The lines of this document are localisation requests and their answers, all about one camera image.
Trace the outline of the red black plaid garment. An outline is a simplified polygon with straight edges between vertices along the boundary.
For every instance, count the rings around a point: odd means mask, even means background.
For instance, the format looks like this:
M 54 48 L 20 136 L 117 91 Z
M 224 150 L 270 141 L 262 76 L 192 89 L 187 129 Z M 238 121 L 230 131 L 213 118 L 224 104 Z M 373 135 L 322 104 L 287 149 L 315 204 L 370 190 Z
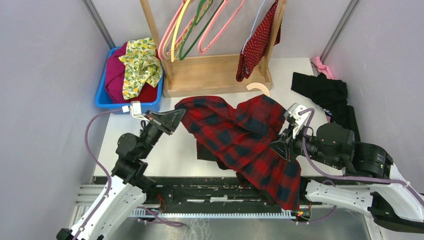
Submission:
M 267 192 L 284 210 L 300 207 L 301 167 L 270 148 L 285 122 L 285 108 L 266 95 L 232 107 L 219 96 L 180 100 L 182 124 L 231 170 Z

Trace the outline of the lemon print garment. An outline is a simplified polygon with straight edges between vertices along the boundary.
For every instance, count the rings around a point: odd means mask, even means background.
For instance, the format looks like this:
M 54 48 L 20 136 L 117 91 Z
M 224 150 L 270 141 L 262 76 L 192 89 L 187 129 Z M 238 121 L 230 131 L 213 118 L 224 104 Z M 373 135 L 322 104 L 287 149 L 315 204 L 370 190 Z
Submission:
M 125 67 L 122 87 L 124 100 L 138 97 L 145 85 L 158 86 L 163 69 L 156 54 L 157 47 L 152 37 L 126 43 L 125 54 L 118 58 Z

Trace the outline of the wooden hanger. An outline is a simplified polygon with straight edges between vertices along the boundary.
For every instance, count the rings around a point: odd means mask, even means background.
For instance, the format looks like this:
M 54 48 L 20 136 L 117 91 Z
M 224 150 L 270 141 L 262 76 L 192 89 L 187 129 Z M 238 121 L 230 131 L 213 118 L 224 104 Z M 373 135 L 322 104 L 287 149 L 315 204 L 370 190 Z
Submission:
M 253 82 L 250 83 L 246 86 L 246 89 L 248 91 L 253 91 L 253 90 L 259 90 L 261 91 L 265 96 L 267 97 L 271 97 L 271 93 L 270 90 L 262 83 L 260 82 Z

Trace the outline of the red polka dot skirt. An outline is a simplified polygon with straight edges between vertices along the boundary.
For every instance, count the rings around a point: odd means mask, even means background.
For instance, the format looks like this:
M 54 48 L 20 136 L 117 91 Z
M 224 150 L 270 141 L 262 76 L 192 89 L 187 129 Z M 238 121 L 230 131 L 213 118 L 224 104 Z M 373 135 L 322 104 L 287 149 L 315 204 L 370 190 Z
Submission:
M 273 3 L 268 12 L 265 14 L 262 22 L 257 26 L 243 46 L 239 54 L 239 61 L 235 76 L 237 82 L 242 82 L 244 79 L 248 79 L 255 67 L 264 57 L 268 43 L 272 39 L 271 30 L 278 3 L 278 0 Z

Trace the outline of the light blue wire hanger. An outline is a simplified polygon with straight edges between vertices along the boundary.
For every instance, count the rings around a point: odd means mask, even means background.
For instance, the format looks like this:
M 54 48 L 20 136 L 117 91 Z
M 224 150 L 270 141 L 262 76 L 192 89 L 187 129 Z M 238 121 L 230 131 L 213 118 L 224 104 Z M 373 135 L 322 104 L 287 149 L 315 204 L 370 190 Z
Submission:
M 261 10 L 262 10 L 262 8 L 263 8 L 263 6 L 264 6 L 265 2 L 266 2 L 266 0 L 263 0 L 263 1 L 262 1 L 262 3 L 261 3 L 261 4 L 260 4 L 260 6 L 259 6 L 259 9 L 258 9 L 258 11 L 257 11 L 257 13 L 256 13 L 256 16 L 255 16 L 254 22 L 253 22 L 252 27 L 251 27 L 251 30 L 250 30 L 250 34 L 249 34 L 248 38 L 246 39 L 246 41 L 245 41 L 245 43 L 244 43 L 244 45 L 243 45 L 243 48 L 241 49 L 241 54 L 244 54 L 245 48 L 246 48 L 246 46 L 247 46 L 247 43 L 248 43 L 248 41 L 251 39 L 251 37 L 252 37 L 252 36 L 253 36 L 253 34 L 254 34 L 254 28 L 255 28 L 255 26 L 256 26 L 256 24 L 257 24 L 257 21 L 258 21 L 259 15 L 260 15 L 260 13 L 261 13 Z

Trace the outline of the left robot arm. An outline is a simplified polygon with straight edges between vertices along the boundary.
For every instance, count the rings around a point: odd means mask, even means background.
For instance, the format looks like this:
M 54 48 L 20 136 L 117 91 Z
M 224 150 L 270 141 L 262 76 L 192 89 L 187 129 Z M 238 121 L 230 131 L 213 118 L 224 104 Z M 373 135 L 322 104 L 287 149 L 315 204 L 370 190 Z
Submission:
M 186 110 L 142 113 L 140 108 L 124 106 L 120 111 L 146 121 L 146 125 L 138 135 L 119 137 L 118 159 L 106 174 L 105 187 L 80 220 L 57 233 L 58 240 L 108 240 L 138 206 L 156 200 L 157 182 L 145 176 L 148 163 L 144 160 L 162 134 L 170 136 L 176 131 Z

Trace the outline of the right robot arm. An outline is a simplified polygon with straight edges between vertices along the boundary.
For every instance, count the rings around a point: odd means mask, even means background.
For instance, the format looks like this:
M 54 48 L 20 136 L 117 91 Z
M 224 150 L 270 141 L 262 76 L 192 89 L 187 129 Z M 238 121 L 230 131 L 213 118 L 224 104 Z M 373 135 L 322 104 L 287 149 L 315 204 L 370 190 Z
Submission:
M 269 147 L 286 160 L 304 156 L 312 166 L 321 163 L 343 172 L 341 176 L 325 173 L 330 184 L 302 177 L 300 185 L 288 191 L 293 203 L 308 200 L 335 205 L 394 232 L 423 233 L 424 196 L 404 179 L 385 149 L 356 141 L 352 130 L 325 123 L 315 135 L 294 136 L 289 127 Z

